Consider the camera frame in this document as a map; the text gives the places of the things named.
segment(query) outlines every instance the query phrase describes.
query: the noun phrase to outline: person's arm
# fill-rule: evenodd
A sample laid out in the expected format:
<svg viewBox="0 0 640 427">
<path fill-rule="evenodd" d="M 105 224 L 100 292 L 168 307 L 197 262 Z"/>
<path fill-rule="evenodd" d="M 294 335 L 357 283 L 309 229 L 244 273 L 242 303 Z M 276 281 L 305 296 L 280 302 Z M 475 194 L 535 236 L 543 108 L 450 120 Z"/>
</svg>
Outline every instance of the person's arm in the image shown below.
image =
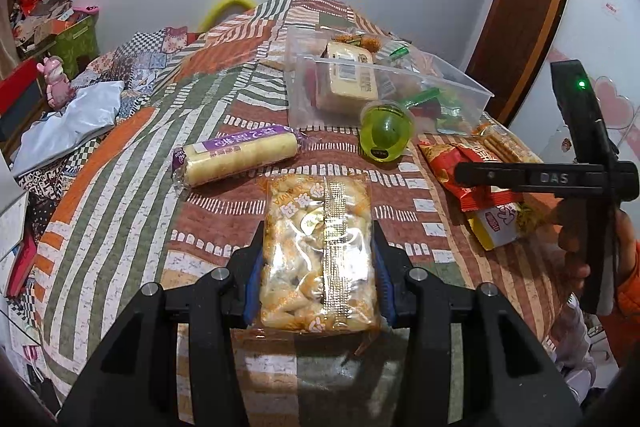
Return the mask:
<svg viewBox="0 0 640 427">
<path fill-rule="evenodd" d="M 569 201 L 558 205 L 558 224 L 563 225 L 558 246 L 566 251 L 564 269 L 572 280 L 572 288 L 580 295 L 584 279 L 591 269 L 578 256 L 579 237 L 584 237 L 584 222 L 576 219 L 580 210 Z M 633 345 L 640 341 L 640 243 L 636 241 L 631 219 L 621 210 L 616 214 L 616 231 L 620 240 L 618 266 L 618 305 L 610 315 L 599 316 L 607 333 L 609 346 L 619 365 L 622 365 Z"/>
</svg>

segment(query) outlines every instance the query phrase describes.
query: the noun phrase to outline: purple label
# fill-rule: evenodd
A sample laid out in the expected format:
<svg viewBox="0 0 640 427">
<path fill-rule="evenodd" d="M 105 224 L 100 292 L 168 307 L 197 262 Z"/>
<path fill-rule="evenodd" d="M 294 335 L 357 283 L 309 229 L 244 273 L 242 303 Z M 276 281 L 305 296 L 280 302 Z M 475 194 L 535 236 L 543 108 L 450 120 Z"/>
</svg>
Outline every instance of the purple label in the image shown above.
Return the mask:
<svg viewBox="0 0 640 427">
<path fill-rule="evenodd" d="M 184 162 L 187 160 L 187 155 L 184 153 L 182 147 L 178 147 L 174 149 L 174 159 L 171 163 L 172 172 L 177 171 L 180 167 L 184 165 Z"/>
<path fill-rule="evenodd" d="M 229 134 L 228 136 L 223 136 L 220 138 L 216 138 L 213 140 L 207 140 L 205 142 L 196 143 L 193 145 L 195 152 L 213 152 L 219 149 L 224 149 L 227 147 L 232 147 L 234 145 L 238 145 L 244 142 L 251 142 L 253 140 L 258 140 L 260 138 L 265 138 L 267 136 L 274 136 L 276 134 L 286 134 L 293 132 L 290 127 L 286 127 L 284 125 L 268 125 L 265 127 L 260 127 L 258 129 L 252 129 L 248 131 L 242 131 L 235 134 Z"/>
</svg>

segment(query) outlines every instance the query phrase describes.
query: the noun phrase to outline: pink figurine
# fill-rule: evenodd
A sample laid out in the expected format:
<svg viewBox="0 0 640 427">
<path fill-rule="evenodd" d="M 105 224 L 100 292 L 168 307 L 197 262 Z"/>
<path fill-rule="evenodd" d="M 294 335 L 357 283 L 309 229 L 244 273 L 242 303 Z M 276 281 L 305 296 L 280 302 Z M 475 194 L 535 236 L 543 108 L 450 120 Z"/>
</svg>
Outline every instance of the pink figurine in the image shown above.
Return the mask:
<svg viewBox="0 0 640 427">
<path fill-rule="evenodd" d="M 62 70 L 62 59 L 60 57 L 45 57 L 42 62 L 36 67 L 44 75 L 44 80 L 47 83 L 47 102 L 49 102 L 51 108 L 60 110 L 76 94 L 71 89 L 69 79 Z"/>
</svg>

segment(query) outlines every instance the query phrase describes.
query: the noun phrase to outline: pink heart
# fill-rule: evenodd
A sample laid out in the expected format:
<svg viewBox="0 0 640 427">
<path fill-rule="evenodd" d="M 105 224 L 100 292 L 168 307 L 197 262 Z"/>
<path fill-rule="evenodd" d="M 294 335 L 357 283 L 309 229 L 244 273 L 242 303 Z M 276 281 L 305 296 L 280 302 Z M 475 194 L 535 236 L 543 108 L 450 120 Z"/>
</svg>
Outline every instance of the pink heart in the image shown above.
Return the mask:
<svg viewBox="0 0 640 427">
<path fill-rule="evenodd" d="M 618 94 L 616 84 L 606 76 L 595 82 L 593 90 L 600 100 L 600 109 L 608 129 L 626 129 L 634 119 L 634 106 L 626 97 Z"/>
</svg>

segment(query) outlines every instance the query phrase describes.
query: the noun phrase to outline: red snack bag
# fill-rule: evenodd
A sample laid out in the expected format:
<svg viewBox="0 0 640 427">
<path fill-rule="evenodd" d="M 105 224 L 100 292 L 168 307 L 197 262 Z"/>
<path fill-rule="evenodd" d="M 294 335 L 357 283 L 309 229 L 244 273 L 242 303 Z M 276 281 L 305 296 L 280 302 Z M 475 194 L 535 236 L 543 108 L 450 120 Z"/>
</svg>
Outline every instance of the red snack bag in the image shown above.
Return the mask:
<svg viewBox="0 0 640 427">
<path fill-rule="evenodd" d="M 462 187 L 453 172 L 460 162 L 500 162 L 479 143 L 436 144 L 420 142 L 420 150 L 438 181 L 460 200 L 463 212 L 522 201 L 522 194 L 498 187 Z"/>
</svg>

